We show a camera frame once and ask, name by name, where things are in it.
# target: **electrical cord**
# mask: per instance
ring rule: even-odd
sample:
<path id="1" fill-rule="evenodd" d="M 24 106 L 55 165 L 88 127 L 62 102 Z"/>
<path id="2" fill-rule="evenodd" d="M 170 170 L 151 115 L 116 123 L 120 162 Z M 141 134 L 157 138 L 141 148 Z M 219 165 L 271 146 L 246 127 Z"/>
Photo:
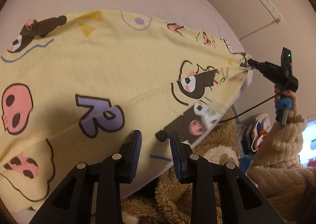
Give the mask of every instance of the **electrical cord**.
<path id="1" fill-rule="evenodd" d="M 256 33 L 256 32 L 258 32 L 258 31 L 260 31 L 260 30 L 262 30 L 262 29 L 264 29 L 264 28 L 266 28 L 266 27 L 268 27 L 268 26 L 270 26 L 271 24 L 274 24 L 274 23 L 279 23 L 279 22 L 281 22 L 281 19 L 280 19 L 280 18 L 277 18 L 277 19 L 276 19 L 276 20 L 274 20 L 272 23 L 269 23 L 268 25 L 263 26 L 263 27 L 261 27 L 261 28 L 259 28 L 259 29 L 255 30 L 255 31 L 253 31 L 253 32 L 251 32 L 251 33 L 249 33 L 249 34 L 245 35 L 244 37 L 241 37 L 241 38 L 239 39 L 239 41 L 241 41 L 242 39 L 244 39 L 244 38 L 248 37 L 248 36 L 249 36 L 249 35 L 251 35 L 251 34 L 254 34 L 254 33 Z"/>
<path id="2" fill-rule="evenodd" d="M 238 114 L 238 115 L 236 115 L 236 116 L 234 116 L 234 117 L 231 117 L 231 118 L 228 118 L 228 119 L 226 119 L 226 120 L 220 121 L 220 122 L 218 122 L 218 123 L 224 123 L 224 122 L 228 122 L 228 121 L 234 120 L 234 119 L 236 119 L 237 117 L 240 117 L 241 115 L 243 115 L 243 114 L 245 114 L 245 113 L 251 111 L 252 109 L 255 109 L 256 107 L 258 107 L 258 106 L 264 104 L 265 102 L 268 102 L 269 100 L 275 98 L 277 95 L 281 96 L 282 93 L 283 93 L 283 91 L 284 91 L 284 90 L 286 89 L 286 87 L 289 85 L 290 80 L 291 80 L 291 77 L 292 77 L 292 73 L 290 73 L 288 82 L 287 82 L 287 84 L 284 86 L 284 89 L 282 89 L 278 94 L 275 94 L 275 95 L 273 95 L 272 97 L 266 99 L 265 101 L 262 101 L 261 103 L 259 103 L 259 104 L 255 105 L 255 106 L 253 106 L 253 107 L 247 109 L 246 111 L 242 112 L 241 114 Z"/>
<path id="3" fill-rule="evenodd" d="M 245 114 L 245 113 L 251 111 L 252 109 L 255 109 L 256 107 L 258 107 L 258 106 L 264 104 L 265 102 L 268 102 L 269 100 L 275 98 L 276 95 L 273 95 L 272 97 L 266 99 L 265 101 L 262 101 L 261 103 L 259 103 L 259 104 L 255 105 L 255 106 L 253 106 L 253 107 L 247 109 L 246 111 L 242 112 L 241 114 L 238 114 L 238 115 L 236 115 L 236 116 L 234 116 L 234 117 L 231 117 L 231 118 L 229 118 L 229 119 L 220 121 L 219 123 L 224 123 L 224 122 L 228 122 L 228 121 L 234 120 L 234 119 L 236 119 L 237 117 L 240 117 L 241 115 L 243 115 L 243 114 Z"/>

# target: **bed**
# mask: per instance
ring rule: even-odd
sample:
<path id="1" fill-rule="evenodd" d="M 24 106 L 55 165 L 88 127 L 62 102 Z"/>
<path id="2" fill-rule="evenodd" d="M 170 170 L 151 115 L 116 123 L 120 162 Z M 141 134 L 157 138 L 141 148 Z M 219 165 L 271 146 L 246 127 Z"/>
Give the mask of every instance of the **bed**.
<path id="1" fill-rule="evenodd" d="M 217 38 L 229 40 L 231 52 L 244 52 L 232 29 L 206 0 L 7 0 L 0 11 L 0 52 L 6 51 L 10 44 L 8 42 L 14 40 L 21 24 L 30 17 L 45 19 L 91 9 L 115 9 L 180 23 L 195 30 L 206 31 Z M 249 85 L 251 77 L 252 71 L 249 71 L 241 92 Z M 205 136 L 206 134 L 195 141 L 192 147 Z M 172 162 L 169 162 L 146 178 L 136 180 L 128 186 L 121 186 L 121 198 L 128 197 L 171 166 Z M 34 212 L 24 210 L 13 213 L 13 216 L 18 223 L 28 223 Z"/>

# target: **metal screw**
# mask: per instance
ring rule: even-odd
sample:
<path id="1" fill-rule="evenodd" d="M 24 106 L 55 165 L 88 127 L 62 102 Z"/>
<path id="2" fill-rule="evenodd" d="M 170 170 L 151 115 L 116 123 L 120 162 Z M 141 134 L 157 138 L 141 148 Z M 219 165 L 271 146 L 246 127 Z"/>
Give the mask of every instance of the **metal screw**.
<path id="1" fill-rule="evenodd" d="M 122 156 L 121 156 L 120 154 L 114 154 L 114 155 L 112 155 L 112 158 L 113 158 L 114 160 L 119 160 L 119 159 L 122 158 Z"/>
<path id="2" fill-rule="evenodd" d="M 78 169 L 83 169 L 84 167 L 86 167 L 86 164 L 84 162 L 80 162 L 77 164 Z"/>
<path id="3" fill-rule="evenodd" d="M 226 163 L 226 167 L 228 169 L 234 169 L 236 167 L 236 165 L 233 162 L 228 162 L 228 163 Z"/>
<path id="4" fill-rule="evenodd" d="M 197 159 L 199 159 L 199 155 L 197 155 L 197 154 L 190 154 L 190 158 L 192 160 L 197 160 Z"/>

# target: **fuzzy sleeve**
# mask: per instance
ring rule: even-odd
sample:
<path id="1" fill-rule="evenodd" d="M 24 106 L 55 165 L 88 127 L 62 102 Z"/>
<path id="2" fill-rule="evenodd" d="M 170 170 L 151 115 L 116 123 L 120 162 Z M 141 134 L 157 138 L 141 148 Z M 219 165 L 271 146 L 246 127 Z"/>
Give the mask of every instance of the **fuzzy sleeve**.
<path id="1" fill-rule="evenodd" d="M 258 149 L 249 169 L 254 167 L 299 168 L 298 153 L 303 146 L 302 132 L 306 119 L 301 115 L 289 119 L 287 125 L 275 123 Z"/>

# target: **pink skull print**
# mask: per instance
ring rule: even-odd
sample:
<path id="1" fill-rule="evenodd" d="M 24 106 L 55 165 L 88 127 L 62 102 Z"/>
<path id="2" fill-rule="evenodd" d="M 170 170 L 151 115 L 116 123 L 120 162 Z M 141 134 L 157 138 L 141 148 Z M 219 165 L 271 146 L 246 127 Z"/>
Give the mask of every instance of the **pink skull print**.
<path id="1" fill-rule="evenodd" d="M 25 129 L 29 114 L 33 109 L 30 89 L 25 84 L 12 84 L 5 89 L 1 103 L 4 130 L 11 135 L 21 133 Z"/>
<path id="2" fill-rule="evenodd" d="M 208 46 L 212 45 L 211 40 L 209 39 L 209 37 L 207 36 L 207 34 L 205 32 L 203 32 L 203 38 L 204 38 L 205 45 L 208 45 Z"/>
<path id="3" fill-rule="evenodd" d="M 26 157 L 23 153 L 13 157 L 10 162 L 4 165 L 4 168 L 29 178 L 36 178 L 39 172 L 36 161 Z"/>

